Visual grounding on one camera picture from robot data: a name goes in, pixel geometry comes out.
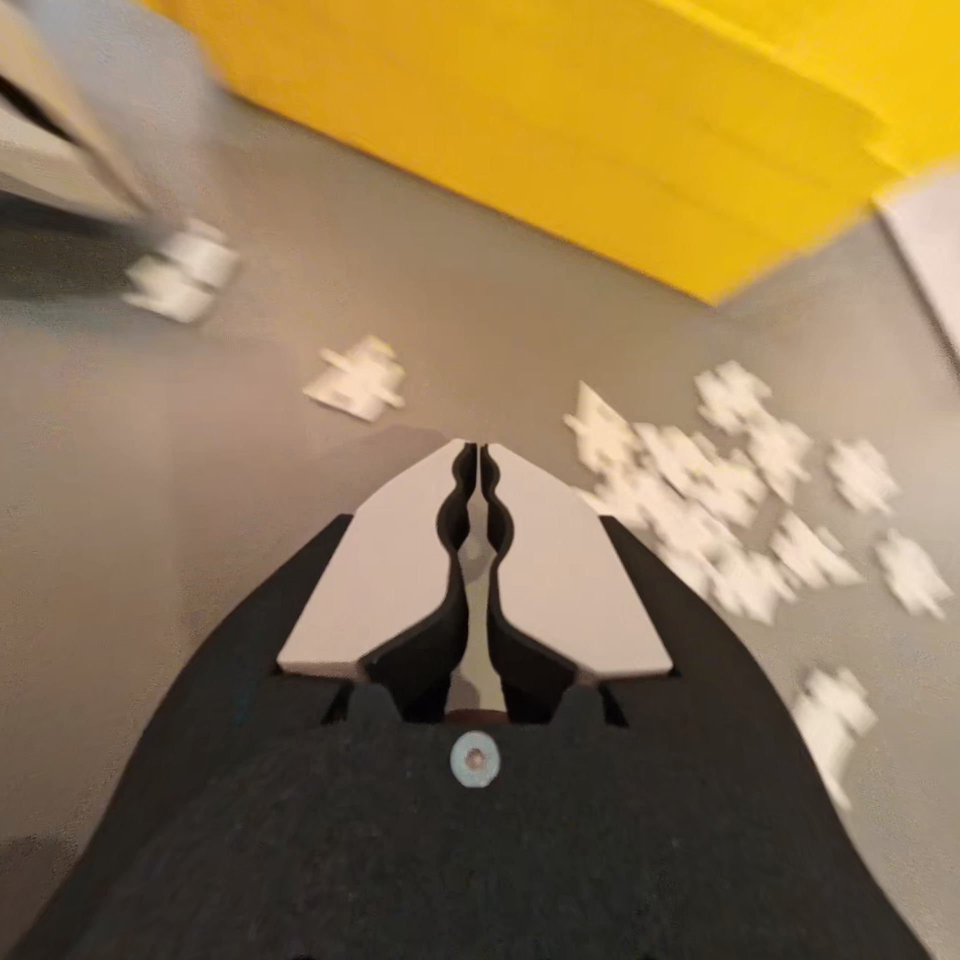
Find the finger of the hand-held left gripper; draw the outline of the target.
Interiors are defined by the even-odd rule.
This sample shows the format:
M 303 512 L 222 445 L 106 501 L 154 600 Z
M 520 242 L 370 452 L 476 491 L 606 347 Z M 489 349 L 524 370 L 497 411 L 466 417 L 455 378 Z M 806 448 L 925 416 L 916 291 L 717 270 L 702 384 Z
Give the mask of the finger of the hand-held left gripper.
M 1 114 L 14 113 L 83 151 L 111 186 L 152 211 L 134 167 L 114 148 L 27 16 L 1 3 Z
M 13 112 L 1 114 L 1 191 L 104 222 L 134 222 L 147 215 L 98 174 L 82 150 Z

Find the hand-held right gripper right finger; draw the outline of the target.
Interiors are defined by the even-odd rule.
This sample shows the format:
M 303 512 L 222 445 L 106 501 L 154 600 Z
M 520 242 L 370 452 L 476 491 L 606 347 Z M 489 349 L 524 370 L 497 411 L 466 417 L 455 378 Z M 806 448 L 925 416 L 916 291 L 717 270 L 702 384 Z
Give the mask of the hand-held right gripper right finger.
M 499 443 L 480 449 L 486 642 L 507 714 L 545 724 L 567 691 L 663 678 L 673 659 L 601 516 L 571 486 Z

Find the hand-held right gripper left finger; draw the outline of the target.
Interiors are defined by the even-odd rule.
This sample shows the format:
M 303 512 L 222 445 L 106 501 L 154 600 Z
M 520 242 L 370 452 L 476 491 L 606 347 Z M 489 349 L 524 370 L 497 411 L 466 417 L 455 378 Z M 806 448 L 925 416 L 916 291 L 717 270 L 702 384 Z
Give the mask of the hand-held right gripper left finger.
M 444 703 L 469 639 L 459 551 L 477 457 L 452 440 L 354 512 L 277 655 L 283 674 L 381 686 L 405 717 Z

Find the single white puzzle piece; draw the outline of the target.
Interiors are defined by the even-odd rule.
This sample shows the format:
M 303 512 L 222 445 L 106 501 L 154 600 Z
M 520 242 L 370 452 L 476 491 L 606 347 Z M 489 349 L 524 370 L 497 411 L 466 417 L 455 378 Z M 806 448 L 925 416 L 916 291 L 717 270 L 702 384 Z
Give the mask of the single white puzzle piece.
M 128 306 L 180 325 L 204 319 L 232 281 L 239 254 L 217 227 L 189 218 L 126 270 Z

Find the group of puzzle pieces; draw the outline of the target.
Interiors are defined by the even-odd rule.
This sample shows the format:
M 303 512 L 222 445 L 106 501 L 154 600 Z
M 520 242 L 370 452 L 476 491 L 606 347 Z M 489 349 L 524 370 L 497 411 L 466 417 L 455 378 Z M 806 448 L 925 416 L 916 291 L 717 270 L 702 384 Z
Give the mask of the group of puzzle pieces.
M 302 389 L 312 402 L 368 424 L 403 408 L 405 371 L 389 344 L 367 336 L 346 354 L 325 349 L 320 357 L 323 370 Z M 676 425 L 630 423 L 581 380 L 574 411 L 562 420 L 597 483 L 570 492 L 600 517 L 651 532 L 666 567 L 735 617 L 769 626 L 801 589 L 863 583 L 840 541 L 792 509 L 798 485 L 810 481 L 805 461 L 813 440 L 767 409 L 771 389 L 736 361 L 697 374 L 693 384 L 702 420 L 742 439 L 745 451 L 724 454 L 702 433 Z M 890 516 L 900 488 L 870 441 L 835 440 L 825 468 L 850 508 Z M 763 552 L 745 546 L 736 529 L 750 530 L 770 495 L 784 510 Z M 917 541 L 889 529 L 873 549 L 887 589 L 909 615 L 944 619 L 954 592 Z M 878 722 L 866 689 L 849 670 L 814 670 L 794 719 L 827 793 L 849 810 L 842 778 L 858 740 Z

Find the yellow box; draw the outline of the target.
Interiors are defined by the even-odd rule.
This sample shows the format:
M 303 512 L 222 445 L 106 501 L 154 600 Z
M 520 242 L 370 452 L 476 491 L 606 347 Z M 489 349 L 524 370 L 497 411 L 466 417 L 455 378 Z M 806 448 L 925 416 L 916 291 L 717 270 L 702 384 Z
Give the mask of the yellow box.
M 958 160 L 958 2 L 144 5 L 246 101 L 711 305 Z

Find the white flat stand base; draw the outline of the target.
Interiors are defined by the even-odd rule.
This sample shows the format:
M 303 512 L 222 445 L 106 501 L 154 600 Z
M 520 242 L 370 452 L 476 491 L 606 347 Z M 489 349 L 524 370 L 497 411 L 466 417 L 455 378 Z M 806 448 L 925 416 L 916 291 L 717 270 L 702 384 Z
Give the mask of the white flat stand base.
M 952 365 L 959 368 L 959 169 L 905 181 L 877 204 Z

